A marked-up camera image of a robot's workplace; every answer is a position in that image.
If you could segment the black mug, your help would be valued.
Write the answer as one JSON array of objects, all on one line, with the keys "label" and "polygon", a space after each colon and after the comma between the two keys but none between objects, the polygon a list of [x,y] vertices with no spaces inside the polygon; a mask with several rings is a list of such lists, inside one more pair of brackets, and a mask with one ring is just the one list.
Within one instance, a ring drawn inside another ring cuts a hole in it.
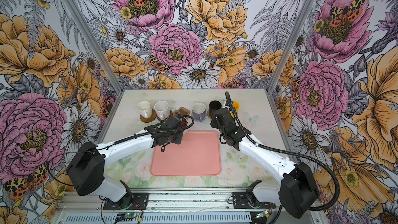
[{"label": "black mug", "polygon": [[209,103],[209,116],[212,118],[214,116],[215,111],[222,108],[222,103],[220,101],[211,101]]}]

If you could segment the dark brown round coaster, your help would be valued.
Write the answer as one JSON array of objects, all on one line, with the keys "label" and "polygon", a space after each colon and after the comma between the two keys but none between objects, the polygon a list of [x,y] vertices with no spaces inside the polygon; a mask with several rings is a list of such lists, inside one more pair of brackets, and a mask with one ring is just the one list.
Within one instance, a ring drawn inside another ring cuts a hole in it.
[{"label": "dark brown round coaster", "polygon": [[160,121],[160,122],[165,122],[169,117],[173,116],[172,110],[170,110],[169,113],[170,113],[169,116],[166,117],[165,119],[161,119],[161,118],[159,118],[159,117],[157,116],[157,120]]}]

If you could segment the yellow mug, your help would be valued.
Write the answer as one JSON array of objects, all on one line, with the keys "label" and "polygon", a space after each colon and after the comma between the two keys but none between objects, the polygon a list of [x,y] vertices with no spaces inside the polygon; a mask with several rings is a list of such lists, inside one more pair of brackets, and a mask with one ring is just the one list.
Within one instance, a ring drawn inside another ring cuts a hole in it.
[{"label": "yellow mug", "polygon": [[238,103],[237,101],[233,101],[233,107],[234,107],[236,113],[238,113],[238,110],[239,110],[239,103]]}]

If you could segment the brown paw shaped coaster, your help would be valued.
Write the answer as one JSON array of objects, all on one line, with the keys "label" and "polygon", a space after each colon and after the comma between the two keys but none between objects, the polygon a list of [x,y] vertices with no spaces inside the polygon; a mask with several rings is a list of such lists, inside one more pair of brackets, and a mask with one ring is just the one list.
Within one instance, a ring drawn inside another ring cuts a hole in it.
[{"label": "brown paw shaped coaster", "polygon": [[180,107],[179,109],[173,111],[173,115],[180,117],[180,116],[191,115],[191,112],[184,107]]}]

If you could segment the white lavender mug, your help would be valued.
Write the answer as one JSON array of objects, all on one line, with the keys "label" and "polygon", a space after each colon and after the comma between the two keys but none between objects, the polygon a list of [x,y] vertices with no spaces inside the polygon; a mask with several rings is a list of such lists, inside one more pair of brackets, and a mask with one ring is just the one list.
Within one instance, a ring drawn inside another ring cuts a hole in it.
[{"label": "white lavender mug", "polygon": [[192,107],[192,117],[198,122],[203,122],[206,119],[206,106],[203,103],[195,103]]}]

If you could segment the red inside mug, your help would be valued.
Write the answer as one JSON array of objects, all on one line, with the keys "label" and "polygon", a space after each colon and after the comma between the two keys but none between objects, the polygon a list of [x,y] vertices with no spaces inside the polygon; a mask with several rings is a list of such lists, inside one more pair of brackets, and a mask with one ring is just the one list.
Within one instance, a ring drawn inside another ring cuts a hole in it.
[{"label": "red inside mug", "polygon": [[187,126],[187,119],[185,117],[181,117],[181,128],[185,128]]}]

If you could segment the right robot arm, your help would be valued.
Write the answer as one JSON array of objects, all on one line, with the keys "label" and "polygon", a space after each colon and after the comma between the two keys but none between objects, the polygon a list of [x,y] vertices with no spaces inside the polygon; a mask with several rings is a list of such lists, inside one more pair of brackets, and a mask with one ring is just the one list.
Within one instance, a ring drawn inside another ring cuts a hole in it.
[{"label": "right robot arm", "polygon": [[246,201],[251,207],[274,203],[299,219],[318,199],[319,191],[309,166],[280,156],[284,150],[273,152],[262,148],[263,144],[248,129],[236,124],[227,108],[215,111],[210,125],[220,131],[227,145],[252,158],[279,183],[279,189],[271,189],[261,180],[250,185],[246,189]]}]

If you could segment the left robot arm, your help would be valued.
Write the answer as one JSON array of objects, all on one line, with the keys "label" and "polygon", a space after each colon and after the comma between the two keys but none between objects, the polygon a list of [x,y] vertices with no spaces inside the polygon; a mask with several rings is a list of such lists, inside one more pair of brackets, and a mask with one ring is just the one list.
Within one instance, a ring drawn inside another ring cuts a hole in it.
[{"label": "left robot arm", "polygon": [[120,209],[127,209],[134,204],[133,193],[125,182],[106,176],[106,168],[139,151],[155,147],[165,150],[169,144],[179,145],[184,131],[194,122],[189,115],[176,115],[114,142],[84,143],[69,163],[66,174],[79,196],[97,195]]}]

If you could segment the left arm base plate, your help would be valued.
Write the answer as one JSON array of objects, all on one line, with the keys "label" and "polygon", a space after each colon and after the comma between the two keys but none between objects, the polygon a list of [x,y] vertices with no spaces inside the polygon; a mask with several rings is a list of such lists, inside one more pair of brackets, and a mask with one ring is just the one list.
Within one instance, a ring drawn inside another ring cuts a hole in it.
[{"label": "left arm base plate", "polygon": [[145,210],[147,208],[149,193],[127,193],[119,201],[113,202],[106,198],[103,209],[116,210]]}]

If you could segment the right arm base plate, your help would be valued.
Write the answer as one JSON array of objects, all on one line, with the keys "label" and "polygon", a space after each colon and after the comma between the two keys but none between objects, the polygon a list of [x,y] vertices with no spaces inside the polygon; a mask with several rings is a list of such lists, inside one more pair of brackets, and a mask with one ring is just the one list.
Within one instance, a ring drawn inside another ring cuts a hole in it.
[{"label": "right arm base plate", "polygon": [[232,196],[228,198],[227,202],[233,204],[234,209],[275,209],[277,206],[274,203],[260,203],[250,202],[247,198],[246,192],[232,192]]}]

